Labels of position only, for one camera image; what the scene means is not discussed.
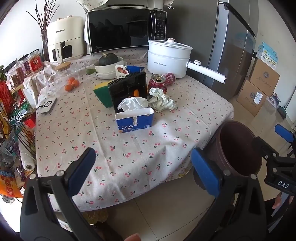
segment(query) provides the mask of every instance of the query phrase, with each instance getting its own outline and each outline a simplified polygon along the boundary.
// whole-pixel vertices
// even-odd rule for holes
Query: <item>screw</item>
[[[32,173],[32,174],[30,175],[30,179],[31,179],[31,180],[35,179],[35,177],[36,177],[36,174],[35,174],[35,173]]]
[[[229,170],[224,170],[224,171],[223,171],[223,174],[224,174],[225,176],[230,176],[231,172],[230,172]]]
[[[257,179],[257,176],[256,176],[255,174],[251,174],[251,178],[252,178],[253,180],[256,180],[256,179]]]
[[[61,177],[62,175],[64,175],[64,171],[63,170],[59,170],[59,171],[57,171],[57,173],[56,173],[56,175],[58,176],[58,177]]]

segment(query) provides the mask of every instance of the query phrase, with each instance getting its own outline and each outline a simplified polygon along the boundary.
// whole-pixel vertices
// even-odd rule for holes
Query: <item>orange snack bag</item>
[[[8,197],[23,198],[17,187],[14,174],[0,170],[0,194]]]

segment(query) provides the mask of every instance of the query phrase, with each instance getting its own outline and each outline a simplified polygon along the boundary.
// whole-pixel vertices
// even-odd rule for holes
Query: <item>crumpled tissue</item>
[[[148,100],[142,97],[125,98],[117,107],[123,111],[137,110],[148,107]]]
[[[166,96],[162,89],[151,88],[149,94],[153,97],[149,100],[148,105],[156,112],[162,112],[165,109],[171,111],[177,107],[174,100]]]

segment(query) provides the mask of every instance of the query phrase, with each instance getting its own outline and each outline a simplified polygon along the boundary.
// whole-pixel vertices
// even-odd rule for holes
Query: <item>white charging pad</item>
[[[46,115],[46,114],[50,113],[52,111],[56,101],[57,101],[57,99],[55,97],[47,99],[45,101],[45,104],[43,105],[40,113],[42,115]]]

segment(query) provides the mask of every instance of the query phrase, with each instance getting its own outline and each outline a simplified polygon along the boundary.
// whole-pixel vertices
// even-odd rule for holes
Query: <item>glass vase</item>
[[[41,34],[40,37],[41,37],[41,40],[42,40],[42,49],[41,49],[42,61],[49,61],[47,32]]]

